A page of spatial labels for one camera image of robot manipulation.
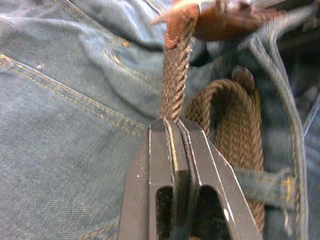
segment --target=jeans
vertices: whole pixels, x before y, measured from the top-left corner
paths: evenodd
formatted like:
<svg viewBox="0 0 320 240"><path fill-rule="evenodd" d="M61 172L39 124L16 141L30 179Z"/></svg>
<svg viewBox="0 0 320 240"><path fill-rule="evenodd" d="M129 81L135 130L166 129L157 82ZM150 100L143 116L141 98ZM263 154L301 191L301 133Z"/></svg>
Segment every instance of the jeans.
<svg viewBox="0 0 320 240"><path fill-rule="evenodd" d="M166 25L149 22L170 4L0 3L3 239L117 238L126 171L160 109ZM191 43L185 102L236 65L255 78L265 172L235 172L245 196L265 202L265 240L316 239L319 225L320 101L309 91L320 75L294 85L290 66L301 66L294 76L306 66L284 61L277 48L313 11L294 10L227 42Z"/></svg>

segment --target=black clamp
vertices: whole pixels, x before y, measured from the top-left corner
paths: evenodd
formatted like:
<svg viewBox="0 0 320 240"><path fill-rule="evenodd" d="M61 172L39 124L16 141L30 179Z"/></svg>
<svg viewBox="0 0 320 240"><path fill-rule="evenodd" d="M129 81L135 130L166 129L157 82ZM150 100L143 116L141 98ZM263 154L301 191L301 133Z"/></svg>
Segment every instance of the black clamp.
<svg viewBox="0 0 320 240"><path fill-rule="evenodd" d="M160 119L130 163L118 240L262 239L236 176L202 129Z"/></svg>

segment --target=metal piece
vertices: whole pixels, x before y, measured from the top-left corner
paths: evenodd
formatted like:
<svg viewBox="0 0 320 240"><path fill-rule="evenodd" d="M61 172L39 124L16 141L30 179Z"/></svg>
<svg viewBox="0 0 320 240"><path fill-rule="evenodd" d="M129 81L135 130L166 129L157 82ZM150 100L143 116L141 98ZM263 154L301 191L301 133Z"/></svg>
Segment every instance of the metal piece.
<svg viewBox="0 0 320 240"><path fill-rule="evenodd" d="M252 94L255 91L255 79L248 68L244 66L235 66L232 70L232 81L240 84L248 94Z"/></svg>
<svg viewBox="0 0 320 240"><path fill-rule="evenodd" d="M126 177L118 240L261 239L231 166L193 122L154 121Z"/></svg>

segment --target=brown leather tab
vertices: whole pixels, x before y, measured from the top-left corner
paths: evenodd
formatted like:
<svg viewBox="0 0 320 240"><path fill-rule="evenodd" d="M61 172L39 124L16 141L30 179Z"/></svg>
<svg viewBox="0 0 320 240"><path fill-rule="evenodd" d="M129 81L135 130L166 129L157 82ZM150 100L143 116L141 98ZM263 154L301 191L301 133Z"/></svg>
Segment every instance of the brown leather tab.
<svg viewBox="0 0 320 240"><path fill-rule="evenodd" d="M185 11L181 11L168 19L164 43L168 49L175 48L180 40L181 34L184 32L186 24L193 21L193 29L195 29L196 22L200 10L197 5L189 7Z"/></svg>
<svg viewBox="0 0 320 240"><path fill-rule="evenodd" d="M256 10L248 5L239 5L229 12L218 13L216 6L212 6L199 15L193 35L209 42L222 41L255 31L282 13L274 9Z"/></svg>

